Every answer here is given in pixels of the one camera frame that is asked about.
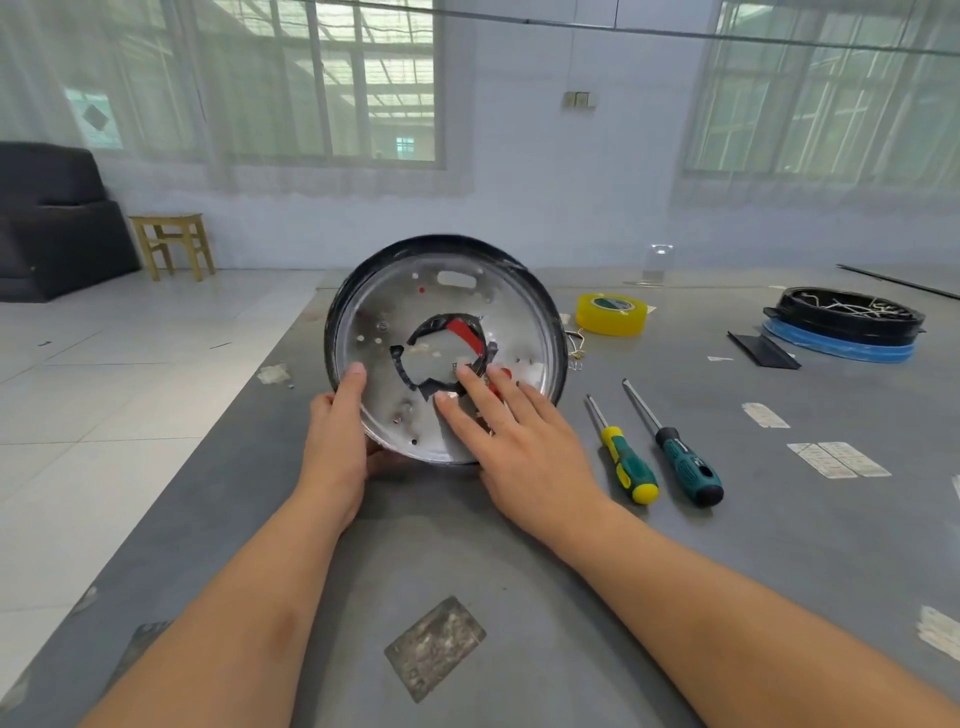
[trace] black sofa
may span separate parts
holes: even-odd
[[[139,268],[93,155],[0,142],[0,301],[50,301]]]

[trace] gray table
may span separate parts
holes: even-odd
[[[586,288],[639,271],[546,271],[560,310]],[[670,476],[625,399],[628,376],[660,418],[723,476],[699,511],[666,487],[636,516],[854,633],[960,700],[958,666],[916,636],[921,605],[960,618],[956,353],[960,303],[839,271],[674,275],[675,287],[619,290],[657,306],[640,338],[590,336],[561,410],[601,484],[617,491],[584,407],[591,392],[641,455]],[[927,314],[913,360],[863,364],[787,348],[803,367],[761,369],[726,338],[751,332],[779,291],[821,284],[884,295]],[[296,387],[255,378],[97,577],[30,668],[2,726],[72,726],[97,700],[140,624],[174,618],[290,493],[310,397],[327,388],[317,298],[266,363]],[[708,361],[728,356],[733,361]],[[763,429],[741,403],[792,425]],[[846,441],[893,473],[827,480],[787,443]],[[656,558],[656,554],[643,554]],[[449,595],[488,637],[415,705],[384,647]],[[584,582],[506,523],[470,471],[417,467],[374,482],[337,547],[303,667],[295,726],[699,725],[650,657]]]

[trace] screwdriver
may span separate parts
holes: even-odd
[[[650,411],[650,407],[636,392],[629,379],[623,380],[623,386],[657,427],[657,433],[654,437],[660,449],[666,453],[670,466],[673,468],[673,472],[677,474],[687,497],[701,507],[716,505],[723,500],[723,485],[721,485],[720,478],[717,477],[713,468],[701,460],[696,452],[686,446],[684,441],[680,439],[680,433],[675,427],[664,427],[660,424],[660,420]]]
[[[593,401],[593,397],[587,395],[587,402],[593,410],[593,414],[597,416],[600,425],[603,426],[603,429],[600,430],[600,439],[603,440],[603,444],[610,451],[613,463],[616,465],[616,476],[620,479],[620,484],[630,493],[634,503],[649,505],[654,502],[660,494],[654,472],[627,445],[623,430],[607,424],[606,418],[604,418],[597,403]]]

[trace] white curtain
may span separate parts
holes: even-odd
[[[388,2],[7,0],[0,138],[86,146],[123,191],[458,194],[443,22]]]
[[[952,0],[724,2],[722,35],[960,51]],[[674,206],[955,212],[960,58],[714,41]]]

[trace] yellow tape roll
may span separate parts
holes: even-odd
[[[607,336],[636,336],[647,323],[647,304],[611,293],[587,293],[577,300],[577,326]]]

